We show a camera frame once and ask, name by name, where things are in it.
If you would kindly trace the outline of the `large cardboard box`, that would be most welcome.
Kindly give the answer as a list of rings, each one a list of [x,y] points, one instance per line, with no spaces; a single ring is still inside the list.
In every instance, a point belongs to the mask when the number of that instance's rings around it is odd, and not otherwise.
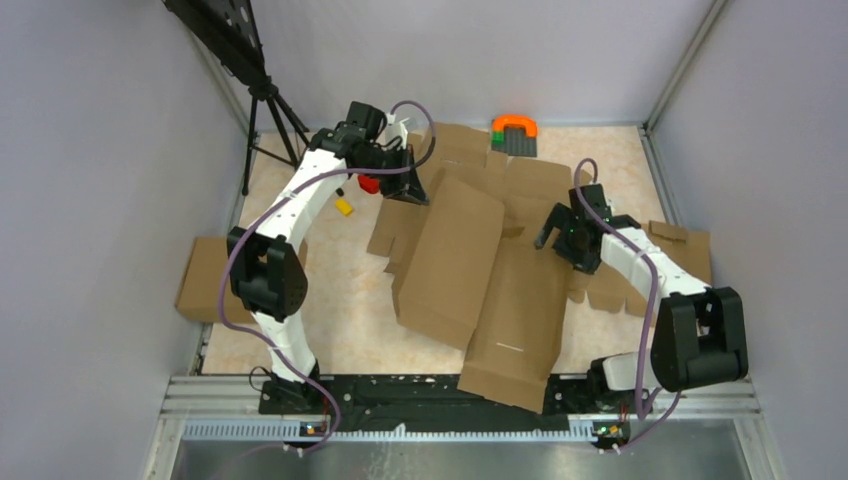
[[[437,185],[392,286],[397,321],[463,352],[459,390],[541,413],[570,271],[534,241],[565,188],[454,175]]]

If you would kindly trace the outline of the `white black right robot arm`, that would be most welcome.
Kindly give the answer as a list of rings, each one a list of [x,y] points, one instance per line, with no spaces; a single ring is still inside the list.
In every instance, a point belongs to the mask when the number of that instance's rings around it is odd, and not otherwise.
[[[732,382],[749,373],[744,309],[731,287],[713,287],[688,273],[631,216],[613,214],[599,184],[576,187],[570,203],[552,207],[534,245],[581,273],[600,267],[621,274],[646,301],[654,329],[637,351],[596,359],[588,372],[589,404],[612,412],[627,391],[685,390]]]

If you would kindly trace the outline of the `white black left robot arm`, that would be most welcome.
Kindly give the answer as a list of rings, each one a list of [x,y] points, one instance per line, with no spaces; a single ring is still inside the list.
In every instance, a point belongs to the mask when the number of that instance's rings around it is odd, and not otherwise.
[[[258,325],[255,336],[272,358],[269,395],[297,413],[319,404],[319,364],[305,336],[301,308],[308,279],[298,257],[306,234],[324,205],[352,176],[374,180],[387,200],[426,205],[417,170],[434,153],[436,126],[423,155],[408,141],[408,122],[389,112],[352,102],[347,116],[323,128],[307,144],[294,176],[249,227],[227,236],[227,263],[220,286],[231,289]]]

